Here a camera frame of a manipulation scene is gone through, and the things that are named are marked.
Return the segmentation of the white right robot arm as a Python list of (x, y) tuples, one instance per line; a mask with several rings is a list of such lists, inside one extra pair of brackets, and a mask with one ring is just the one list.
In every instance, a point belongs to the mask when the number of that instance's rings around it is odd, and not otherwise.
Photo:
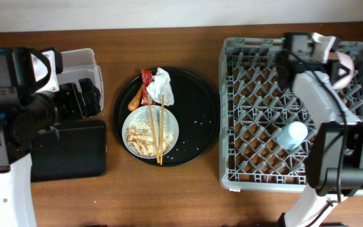
[(354, 63), (340, 52), (319, 60), (285, 49), (277, 65), (280, 82), (304, 103), (318, 131), (306, 158), (305, 189), (279, 226), (319, 226), (337, 205), (363, 190), (363, 122), (336, 93), (352, 80)]

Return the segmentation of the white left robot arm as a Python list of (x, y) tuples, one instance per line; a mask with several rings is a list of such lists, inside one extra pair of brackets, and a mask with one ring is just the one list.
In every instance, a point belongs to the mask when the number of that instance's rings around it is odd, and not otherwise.
[(89, 78), (54, 92), (0, 87), (0, 226), (36, 226), (32, 152), (60, 141), (56, 125), (99, 114), (102, 88)]

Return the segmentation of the light blue plastic cup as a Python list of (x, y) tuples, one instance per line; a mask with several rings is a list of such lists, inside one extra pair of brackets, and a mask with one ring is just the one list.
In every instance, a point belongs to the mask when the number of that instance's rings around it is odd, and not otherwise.
[(308, 128), (306, 125), (294, 121), (285, 125), (275, 140), (283, 149), (293, 150), (305, 140), (307, 135)]

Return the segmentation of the pink bowl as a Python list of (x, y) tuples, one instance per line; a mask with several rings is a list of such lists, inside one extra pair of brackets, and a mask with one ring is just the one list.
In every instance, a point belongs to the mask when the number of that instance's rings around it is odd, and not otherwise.
[(342, 52), (330, 52), (328, 67), (334, 90), (345, 88), (354, 77), (354, 62), (349, 55)]

